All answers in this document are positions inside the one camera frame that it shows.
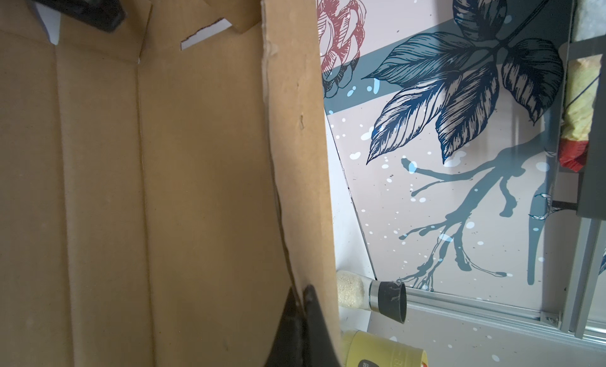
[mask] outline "leaf print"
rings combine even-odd
[[[553,104],[564,77],[564,67],[553,43],[529,38],[509,49],[501,74],[503,86],[536,123]]]
[[[437,137],[445,161],[486,127],[499,96],[498,73],[494,62],[475,70],[455,88],[437,118]]]
[[[398,92],[375,122],[368,162],[404,146],[419,135],[440,113],[458,78],[458,72],[443,73]]]
[[[366,78],[406,87],[440,72],[459,70],[475,50],[465,38],[447,32],[413,35]]]
[[[507,14],[507,0],[453,0],[454,22],[472,41],[494,39]]]

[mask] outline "brown cardboard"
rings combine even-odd
[[[265,70],[250,0],[121,1],[53,46],[0,0],[0,365],[260,366],[290,272],[336,337],[314,0],[266,0]]]

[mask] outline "white spot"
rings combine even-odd
[[[374,129],[375,129],[375,127],[374,127],[374,126],[371,126],[371,127],[370,127],[370,129],[368,129],[368,133],[364,133],[364,134],[362,134],[362,136],[360,137],[360,139],[361,139],[362,141],[369,140],[369,139],[370,139],[370,137],[373,135],[373,130],[374,130]]]
[[[453,239],[451,237],[449,237],[448,235],[442,233],[438,236],[438,238],[440,238],[442,241],[446,241],[446,242],[452,242]]]
[[[466,156],[465,151],[457,151],[452,157],[444,161],[444,167],[456,167],[460,164],[460,159]]]
[[[545,163],[544,161],[540,161],[539,163],[536,164],[536,169],[542,172],[547,172],[549,171],[549,165],[547,163]]]

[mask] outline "yellow cup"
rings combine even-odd
[[[342,336],[345,367],[428,367],[427,353],[363,331]]]

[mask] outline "flower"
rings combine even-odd
[[[364,41],[366,8],[360,0],[316,0],[324,96],[352,81]]]

